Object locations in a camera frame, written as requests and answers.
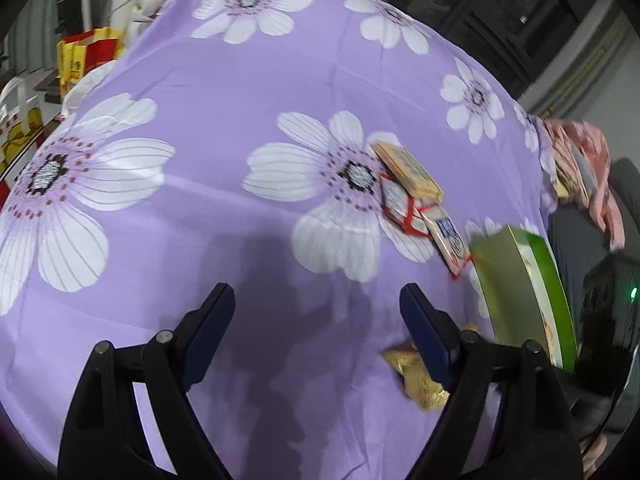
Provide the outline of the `gold foil snack packet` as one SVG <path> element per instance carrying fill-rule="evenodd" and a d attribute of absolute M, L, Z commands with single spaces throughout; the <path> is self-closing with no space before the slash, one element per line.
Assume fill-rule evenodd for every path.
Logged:
<path fill-rule="evenodd" d="M 406 396 L 422 410 L 443 408 L 449 391 L 431 378 L 415 344 L 400 344 L 381 352 L 382 359 L 398 374 Z"/>

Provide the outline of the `red grey snack packet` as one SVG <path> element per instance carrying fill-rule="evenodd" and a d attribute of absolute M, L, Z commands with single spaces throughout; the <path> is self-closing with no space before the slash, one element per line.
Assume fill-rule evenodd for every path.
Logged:
<path fill-rule="evenodd" d="M 433 204 L 424 203 L 409 195 L 405 188 L 389 174 L 382 172 L 378 176 L 385 217 L 408 235 L 430 237 L 423 214 Z"/>

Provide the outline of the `yellow cracker biscuit pack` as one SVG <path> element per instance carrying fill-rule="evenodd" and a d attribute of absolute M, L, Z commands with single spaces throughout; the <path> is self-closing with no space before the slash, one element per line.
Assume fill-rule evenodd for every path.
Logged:
<path fill-rule="evenodd" d="M 440 203 L 444 192 L 408 150 L 388 142 L 374 142 L 373 151 L 409 195 L 417 200 Z"/>

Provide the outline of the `green white cardboard box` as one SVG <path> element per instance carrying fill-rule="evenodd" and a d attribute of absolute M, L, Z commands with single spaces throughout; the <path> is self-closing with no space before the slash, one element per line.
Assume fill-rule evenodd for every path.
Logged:
<path fill-rule="evenodd" d="M 546 240 L 504 226 L 474 240 L 474 269 L 495 341 L 519 347 L 533 339 L 560 370 L 574 370 L 578 343 L 558 269 Z"/>

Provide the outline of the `dark grey sofa cushion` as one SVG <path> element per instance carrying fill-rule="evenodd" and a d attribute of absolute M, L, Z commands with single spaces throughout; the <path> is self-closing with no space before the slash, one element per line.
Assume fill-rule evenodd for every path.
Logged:
<path fill-rule="evenodd" d="M 610 191 L 623 218 L 626 245 L 631 258 L 639 258 L 639 170 L 629 158 L 611 167 Z M 559 269 L 570 313 L 577 324 L 582 310 L 584 279 L 608 255 L 608 236 L 575 204 L 560 205 L 549 217 L 548 239 Z"/>

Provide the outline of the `white blue red snack bar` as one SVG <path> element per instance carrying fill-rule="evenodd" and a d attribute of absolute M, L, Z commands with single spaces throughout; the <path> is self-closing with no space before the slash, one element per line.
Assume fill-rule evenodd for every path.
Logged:
<path fill-rule="evenodd" d="M 446 266 L 456 278 L 471 261 L 468 246 L 444 208 L 428 204 L 420 210 L 420 214 Z"/>

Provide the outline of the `pink folded cloth pile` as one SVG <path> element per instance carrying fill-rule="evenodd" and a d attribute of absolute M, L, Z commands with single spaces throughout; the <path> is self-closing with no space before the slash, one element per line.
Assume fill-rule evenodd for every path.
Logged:
<path fill-rule="evenodd" d="M 588 212 L 591 222 L 606 235 L 610 252 L 623 249 L 626 235 L 608 184 L 611 156 L 604 133 L 589 122 L 546 119 L 542 125 L 553 150 L 560 200 Z"/>

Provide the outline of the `purple floral tablecloth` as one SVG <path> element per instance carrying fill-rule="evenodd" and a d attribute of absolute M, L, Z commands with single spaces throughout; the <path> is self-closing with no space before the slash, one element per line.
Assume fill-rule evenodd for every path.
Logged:
<path fill-rule="evenodd" d="M 406 148 L 465 240 L 544 234 L 546 144 L 471 55 L 380 0 L 176 0 L 45 140 L 1 213 L 1 402 L 54 462 L 94 345 L 143 344 L 218 283 L 190 401 L 239 479 L 402 479 L 437 422 L 383 360 L 419 285 L 490 331 L 472 269 L 385 217 Z"/>

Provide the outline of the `yellow red gift bag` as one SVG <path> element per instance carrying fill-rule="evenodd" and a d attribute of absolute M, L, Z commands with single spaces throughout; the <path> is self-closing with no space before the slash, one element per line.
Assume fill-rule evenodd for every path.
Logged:
<path fill-rule="evenodd" d="M 94 28 L 60 40 L 56 57 L 62 98 L 92 70 L 117 60 L 123 50 L 122 33 L 111 27 Z"/>

